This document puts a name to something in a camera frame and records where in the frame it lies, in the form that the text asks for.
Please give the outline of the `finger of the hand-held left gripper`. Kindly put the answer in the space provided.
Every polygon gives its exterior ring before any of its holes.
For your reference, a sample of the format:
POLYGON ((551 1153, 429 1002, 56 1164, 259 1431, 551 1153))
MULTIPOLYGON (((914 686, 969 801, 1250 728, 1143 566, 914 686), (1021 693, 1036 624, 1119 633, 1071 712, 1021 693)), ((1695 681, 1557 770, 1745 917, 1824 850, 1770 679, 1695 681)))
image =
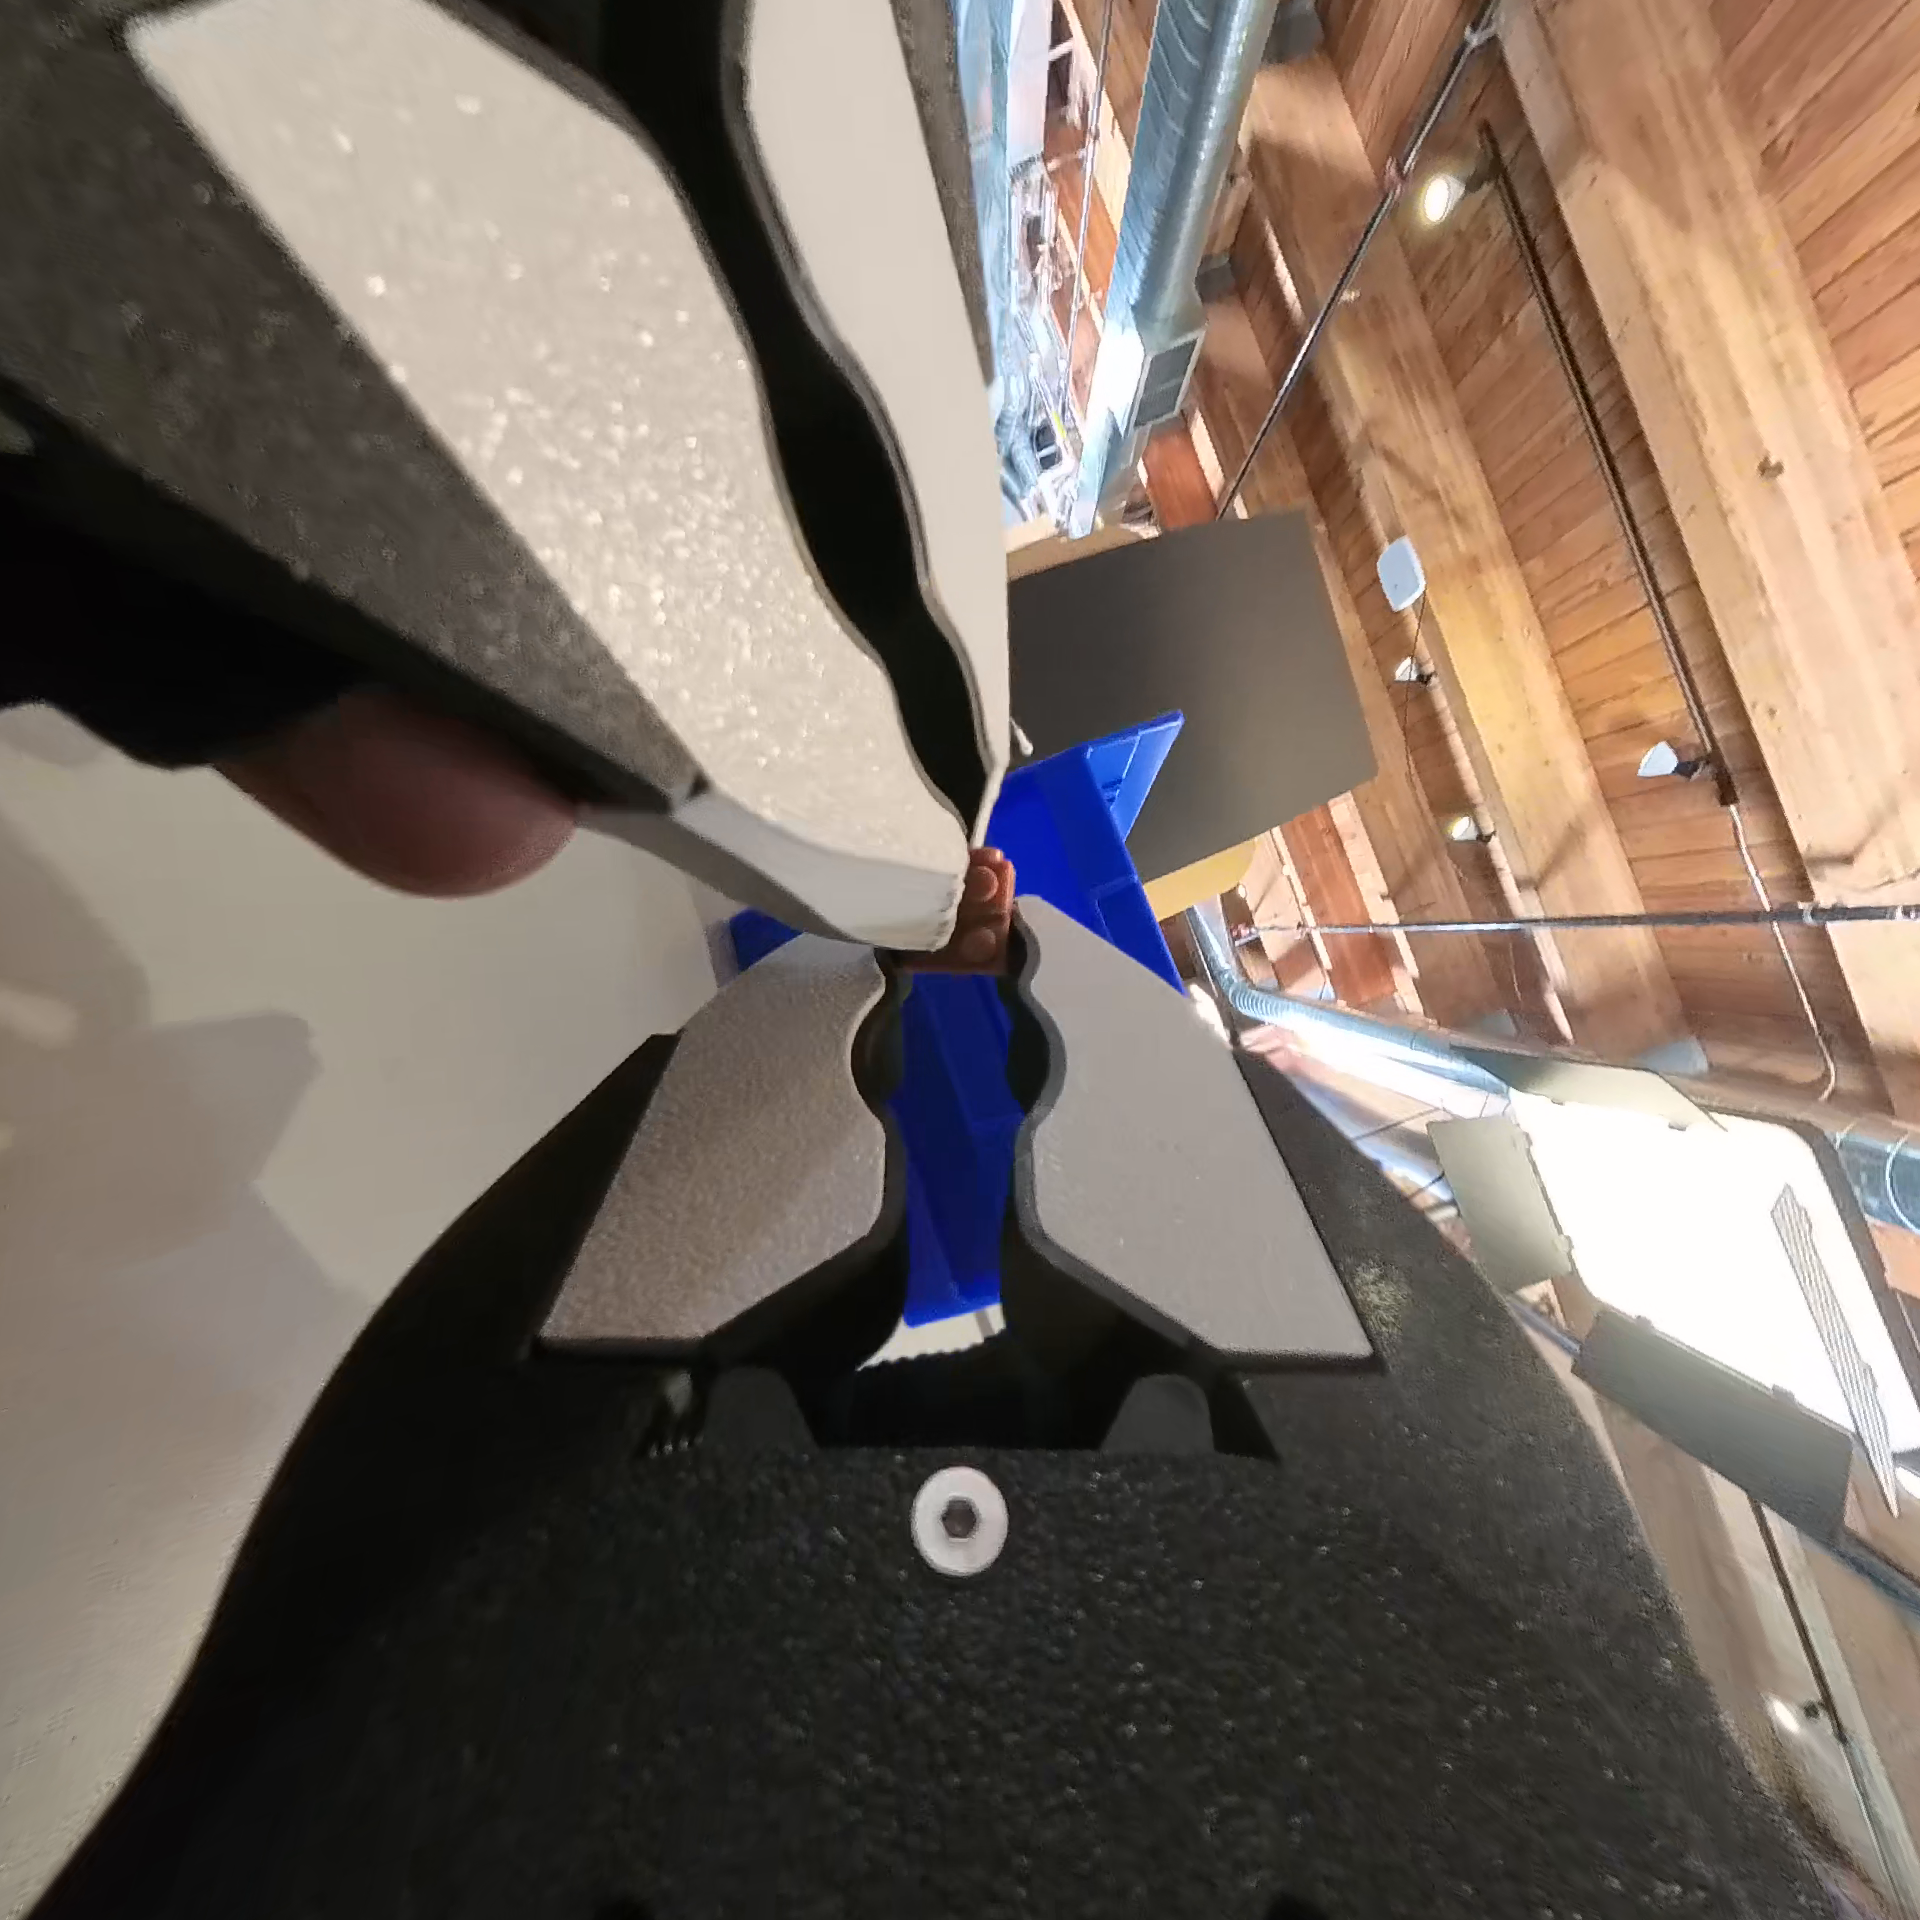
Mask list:
POLYGON ((987 813, 987 510, 965 402, 889 361, 775 102, 785 4, 666 6, 664 157, 483 4, 197 4, 136 56, 563 600, 442 644, 626 778, 737 901, 947 944, 987 813))
POLYGON ((800 313, 872 423, 904 548, 919 766, 980 845, 1010 756, 992 332, 948 4, 727 4, 727 130, 800 313))

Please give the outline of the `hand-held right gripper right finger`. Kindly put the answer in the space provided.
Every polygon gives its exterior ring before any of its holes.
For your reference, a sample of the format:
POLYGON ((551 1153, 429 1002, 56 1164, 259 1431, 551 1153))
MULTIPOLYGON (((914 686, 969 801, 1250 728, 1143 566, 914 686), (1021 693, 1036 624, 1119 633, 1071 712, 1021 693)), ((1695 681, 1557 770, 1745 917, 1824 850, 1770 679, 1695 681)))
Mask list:
POLYGON ((1016 1005, 1040 1085, 1016 1145, 1017 1231, 1066 1282, 1200 1360, 1365 1365, 1353 1296, 1231 1044, 1061 908, 1020 901, 1016 1005))

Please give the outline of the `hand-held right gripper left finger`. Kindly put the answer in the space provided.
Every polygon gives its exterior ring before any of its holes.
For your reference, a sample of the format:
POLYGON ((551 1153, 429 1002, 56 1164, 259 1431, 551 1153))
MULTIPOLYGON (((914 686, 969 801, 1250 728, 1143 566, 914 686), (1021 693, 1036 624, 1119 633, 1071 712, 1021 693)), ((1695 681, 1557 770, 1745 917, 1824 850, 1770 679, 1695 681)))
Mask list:
POLYGON ((559 1352, 872 1358, 905 1310, 901 980, 780 946, 680 1033, 541 1324, 559 1352))

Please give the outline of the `small orange brick assembly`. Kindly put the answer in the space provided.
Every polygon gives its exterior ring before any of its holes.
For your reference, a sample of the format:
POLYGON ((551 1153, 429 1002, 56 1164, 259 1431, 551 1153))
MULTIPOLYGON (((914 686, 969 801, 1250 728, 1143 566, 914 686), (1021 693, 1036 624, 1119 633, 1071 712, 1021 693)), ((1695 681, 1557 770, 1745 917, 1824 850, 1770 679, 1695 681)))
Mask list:
POLYGON ((971 975, 1007 972, 1016 940, 1016 917, 1016 864, 994 847, 975 847, 947 949, 952 972, 971 975))

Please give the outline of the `grey desk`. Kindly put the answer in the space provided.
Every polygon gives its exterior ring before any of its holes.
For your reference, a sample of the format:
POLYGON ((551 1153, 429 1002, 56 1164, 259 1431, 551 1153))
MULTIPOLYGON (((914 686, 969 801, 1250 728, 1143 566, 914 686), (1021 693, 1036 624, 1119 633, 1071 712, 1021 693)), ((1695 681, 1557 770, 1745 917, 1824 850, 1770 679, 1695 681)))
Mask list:
POLYGON ((5 714, 3 1912, 112 1799, 282 1453, 469 1201, 724 964, 596 832, 347 873, 215 775, 5 714))

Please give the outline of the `person's left hand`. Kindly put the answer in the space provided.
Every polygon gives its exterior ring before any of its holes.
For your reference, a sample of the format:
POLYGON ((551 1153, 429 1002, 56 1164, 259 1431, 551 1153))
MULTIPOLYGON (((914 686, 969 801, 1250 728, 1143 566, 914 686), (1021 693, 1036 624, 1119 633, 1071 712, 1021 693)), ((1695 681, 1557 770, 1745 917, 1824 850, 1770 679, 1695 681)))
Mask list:
POLYGON ((215 770, 351 871, 418 898, 501 894, 551 865, 580 821, 509 745, 380 687, 215 770))

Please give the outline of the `black board with wooden edge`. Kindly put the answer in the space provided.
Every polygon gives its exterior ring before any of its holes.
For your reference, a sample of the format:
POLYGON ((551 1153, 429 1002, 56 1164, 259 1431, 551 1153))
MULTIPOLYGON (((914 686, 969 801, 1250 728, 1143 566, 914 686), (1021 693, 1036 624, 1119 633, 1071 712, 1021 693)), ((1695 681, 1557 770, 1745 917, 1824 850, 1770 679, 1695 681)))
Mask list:
POLYGON ((1379 770, 1307 511, 1074 543, 1010 581, 1013 718, 1042 754, 1180 712, 1129 829, 1143 879, 1255 841, 1379 770))

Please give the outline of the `studio light panel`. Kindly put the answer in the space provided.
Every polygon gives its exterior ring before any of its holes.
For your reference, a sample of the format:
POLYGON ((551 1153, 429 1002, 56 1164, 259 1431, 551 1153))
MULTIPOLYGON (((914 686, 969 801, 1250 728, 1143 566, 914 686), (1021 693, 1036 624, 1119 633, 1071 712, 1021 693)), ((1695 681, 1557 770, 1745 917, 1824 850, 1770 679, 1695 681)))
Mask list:
POLYGON ((1916 1292, 1849 1181, 1860 1136, 1512 1087, 1429 1141, 1481 1276, 1553 1288, 1601 1401, 1811 1540, 1916 1533, 1916 1292))

